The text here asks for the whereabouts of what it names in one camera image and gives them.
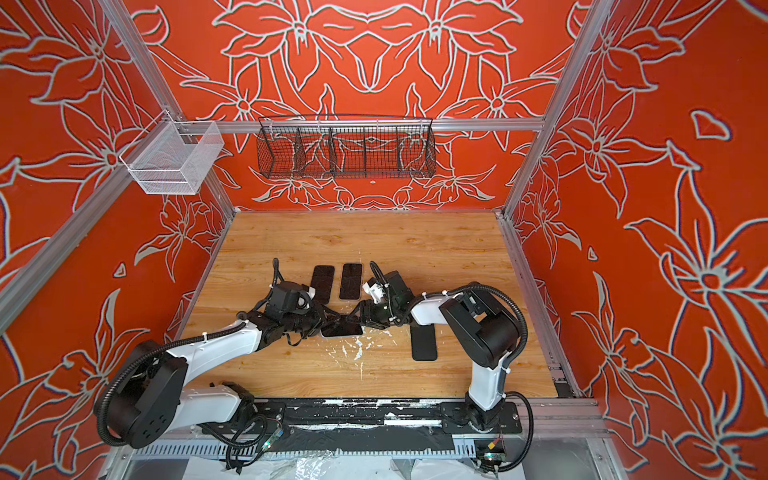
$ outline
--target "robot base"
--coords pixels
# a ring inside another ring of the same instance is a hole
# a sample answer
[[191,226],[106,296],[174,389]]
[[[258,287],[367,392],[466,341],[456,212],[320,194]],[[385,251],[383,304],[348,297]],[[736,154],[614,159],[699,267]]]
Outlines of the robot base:
[[464,402],[440,404],[442,429],[445,433],[502,433],[523,432],[517,406],[513,402],[500,401],[492,409],[480,409],[469,395]]

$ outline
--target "floral pattern wallpaper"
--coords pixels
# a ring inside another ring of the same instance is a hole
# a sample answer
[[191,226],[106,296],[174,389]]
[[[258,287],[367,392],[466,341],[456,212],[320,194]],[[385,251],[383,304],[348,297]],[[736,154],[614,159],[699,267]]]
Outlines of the floral pattern wallpaper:
[[630,478],[768,471],[767,38],[765,2],[615,2],[513,215]]
[[[585,0],[126,0],[187,118],[542,116]],[[268,180],[252,134],[216,163],[241,210],[500,207],[532,132],[436,135],[431,178]]]
[[[160,111],[95,0],[0,5],[0,288]],[[226,217],[130,185],[0,336],[0,478],[95,478],[91,410],[124,355],[174,337]]]
[[160,112],[96,0],[0,6],[0,288]]
[[226,222],[205,186],[120,196],[0,336],[0,478],[96,477],[94,401],[137,343],[174,338]]

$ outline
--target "black wire mesh basket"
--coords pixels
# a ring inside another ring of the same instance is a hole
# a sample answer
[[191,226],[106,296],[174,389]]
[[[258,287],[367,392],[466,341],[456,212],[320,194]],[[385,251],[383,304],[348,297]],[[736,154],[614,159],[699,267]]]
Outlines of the black wire mesh basket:
[[428,118],[333,115],[322,121],[269,117],[259,122],[259,173],[266,178],[435,174],[435,135]]

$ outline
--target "black phone case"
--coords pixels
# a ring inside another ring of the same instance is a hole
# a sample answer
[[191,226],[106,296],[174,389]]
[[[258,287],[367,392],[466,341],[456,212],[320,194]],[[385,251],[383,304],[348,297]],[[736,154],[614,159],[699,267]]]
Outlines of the black phone case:
[[345,320],[339,320],[330,325],[324,326],[320,333],[325,338],[338,338],[344,336],[360,336],[362,335],[362,326],[359,323],[350,323]]
[[362,286],[362,263],[344,263],[341,269],[341,300],[359,300]]
[[315,265],[310,286],[315,289],[315,300],[320,302],[320,305],[328,305],[328,302],[331,300],[331,289],[333,288],[333,276],[335,274],[336,268],[333,265]]
[[434,325],[411,323],[411,357],[416,362],[437,360],[437,339]]

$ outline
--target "white wire mesh basket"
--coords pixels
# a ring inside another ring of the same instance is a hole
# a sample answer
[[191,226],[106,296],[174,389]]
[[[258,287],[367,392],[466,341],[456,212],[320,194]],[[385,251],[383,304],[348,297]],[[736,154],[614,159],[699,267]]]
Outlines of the white wire mesh basket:
[[210,122],[196,144],[186,143],[171,121],[157,129],[146,148],[123,163],[148,194],[196,194],[224,146],[219,127]]

